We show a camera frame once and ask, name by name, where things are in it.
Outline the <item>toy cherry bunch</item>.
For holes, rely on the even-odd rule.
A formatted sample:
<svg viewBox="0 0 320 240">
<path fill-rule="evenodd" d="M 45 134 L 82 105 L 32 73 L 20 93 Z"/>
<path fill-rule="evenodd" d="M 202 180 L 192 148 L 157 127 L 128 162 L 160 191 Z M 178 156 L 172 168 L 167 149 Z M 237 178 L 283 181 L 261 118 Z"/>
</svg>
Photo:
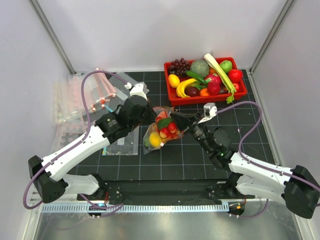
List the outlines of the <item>toy cherry bunch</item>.
<svg viewBox="0 0 320 240">
<path fill-rule="evenodd" d="M 181 136 L 177 125 L 166 111 L 161 111 L 155 119 L 155 129 L 162 140 L 170 141 L 178 139 Z"/>
</svg>

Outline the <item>orange-zipper clear zip bag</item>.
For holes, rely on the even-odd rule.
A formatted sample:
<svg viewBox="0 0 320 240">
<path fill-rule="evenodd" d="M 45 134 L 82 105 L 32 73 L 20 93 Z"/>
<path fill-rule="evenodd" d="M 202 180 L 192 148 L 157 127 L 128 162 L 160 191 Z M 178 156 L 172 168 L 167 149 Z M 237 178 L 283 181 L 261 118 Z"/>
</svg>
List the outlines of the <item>orange-zipper clear zip bag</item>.
<svg viewBox="0 0 320 240">
<path fill-rule="evenodd" d="M 184 136 L 171 117 L 171 114 L 177 113 L 174 107 L 156 106 L 153 111 L 156 113 L 155 122 L 149 125 L 143 136 L 144 155 L 160 150 L 167 142 Z"/>
</svg>

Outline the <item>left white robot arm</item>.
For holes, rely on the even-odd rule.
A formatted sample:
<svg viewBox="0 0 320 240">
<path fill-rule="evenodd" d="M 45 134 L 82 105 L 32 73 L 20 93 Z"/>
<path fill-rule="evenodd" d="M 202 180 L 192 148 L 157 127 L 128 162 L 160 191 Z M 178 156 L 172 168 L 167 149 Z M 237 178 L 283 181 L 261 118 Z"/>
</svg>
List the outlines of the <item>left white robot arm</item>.
<svg viewBox="0 0 320 240">
<path fill-rule="evenodd" d="M 125 138 L 138 126 L 151 124 L 155 118 L 148 98 L 134 94 L 67 146 L 43 158 L 32 156 L 28 160 L 30 181 L 41 202 L 52 203 L 64 194 L 85 194 L 94 200 L 104 198 L 106 188 L 98 174 L 76 176 L 68 172 L 98 150 Z"/>
</svg>

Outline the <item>yellow toy bell pepper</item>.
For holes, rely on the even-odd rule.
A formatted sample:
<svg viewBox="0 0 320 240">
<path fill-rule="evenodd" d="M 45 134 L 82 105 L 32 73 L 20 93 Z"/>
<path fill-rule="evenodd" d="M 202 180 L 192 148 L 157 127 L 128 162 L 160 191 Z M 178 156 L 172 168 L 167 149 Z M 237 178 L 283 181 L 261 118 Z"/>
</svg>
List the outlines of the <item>yellow toy bell pepper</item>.
<svg viewBox="0 0 320 240">
<path fill-rule="evenodd" d="M 154 131 L 149 135 L 149 143 L 154 148 L 160 148 L 163 142 L 160 135 Z"/>
</svg>

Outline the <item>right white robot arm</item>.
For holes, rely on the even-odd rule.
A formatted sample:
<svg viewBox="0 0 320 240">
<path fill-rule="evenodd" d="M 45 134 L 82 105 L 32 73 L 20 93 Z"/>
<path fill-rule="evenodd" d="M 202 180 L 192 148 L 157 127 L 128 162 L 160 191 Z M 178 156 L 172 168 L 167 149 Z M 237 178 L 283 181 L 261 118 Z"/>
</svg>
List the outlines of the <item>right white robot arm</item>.
<svg viewBox="0 0 320 240">
<path fill-rule="evenodd" d="M 170 116 L 179 131 L 191 134 L 210 155 L 215 167 L 231 172 L 225 184 L 230 198 L 262 197 L 285 205 L 299 217 L 313 217 L 319 205 L 320 185 L 307 168 L 270 164 L 236 150 L 228 132 L 221 127 L 209 130 L 200 113 L 174 112 Z"/>
</svg>

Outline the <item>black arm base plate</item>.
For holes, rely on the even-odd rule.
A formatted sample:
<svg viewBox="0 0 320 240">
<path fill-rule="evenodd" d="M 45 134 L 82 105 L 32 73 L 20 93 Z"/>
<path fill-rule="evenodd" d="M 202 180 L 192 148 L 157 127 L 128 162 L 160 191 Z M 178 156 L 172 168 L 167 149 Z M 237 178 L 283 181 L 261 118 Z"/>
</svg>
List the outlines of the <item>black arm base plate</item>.
<svg viewBox="0 0 320 240">
<path fill-rule="evenodd" d="M 217 200 L 253 199 L 236 191 L 227 179 L 191 180 L 108 180 L 106 190 L 93 200 L 104 200 L 108 196 L 111 204 L 125 205 L 178 205 L 207 204 Z"/>
</svg>

